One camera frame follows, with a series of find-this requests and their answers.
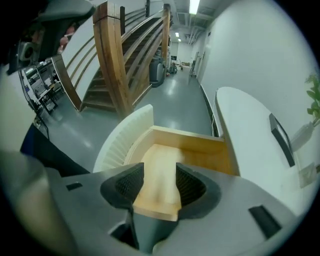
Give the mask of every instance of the gray floor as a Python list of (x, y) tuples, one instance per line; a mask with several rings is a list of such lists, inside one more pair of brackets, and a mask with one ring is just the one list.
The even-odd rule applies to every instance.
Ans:
[[(137, 105), (152, 104), (154, 124), (187, 132), (211, 135), (210, 117), (198, 82), (188, 81), (188, 69), (178, 71), (152, 88)], [(69, 98), (58, 100), (51, 115), (44, 113), (50, 140), (76, 163), (92, 172), (104, 141), (117, 126), (116, 113), (85, 108), (77, 112)]]

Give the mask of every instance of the potted plant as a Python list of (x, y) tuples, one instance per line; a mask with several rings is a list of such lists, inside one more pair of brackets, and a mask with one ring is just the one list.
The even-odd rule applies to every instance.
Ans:
[(312, 73), (305, 80), (306, 84), (313, 86), (306, 93), (313, 99), (311, 107), (307, 109), (309, 115), (313, 117), (313, 121), (302, 126), (291, 140), (292, 151), (300, 149), (308, 140), (316, 126), (320, 125), (320, 79), (318, 74)]

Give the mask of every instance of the ceiling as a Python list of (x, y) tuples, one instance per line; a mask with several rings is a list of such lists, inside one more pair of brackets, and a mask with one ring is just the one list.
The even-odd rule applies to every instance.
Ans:
[(212, 23), (215, 9), (221, 0), (200, 0), (196, 15), (189, 14), (190, 0), (164, 0), (170, 4), (173, 24), (170, 29), (172, 42), (178, 42), (179, 32), (182, 43), (194, 44), (197, 38)]

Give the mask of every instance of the ceiling light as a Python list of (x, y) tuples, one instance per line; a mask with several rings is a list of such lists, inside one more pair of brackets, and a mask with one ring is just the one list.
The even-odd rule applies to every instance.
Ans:
[(197, 14), (199, 2), (200, 0), (190, 0), (190, 8), (189, 8), (190, 14)]

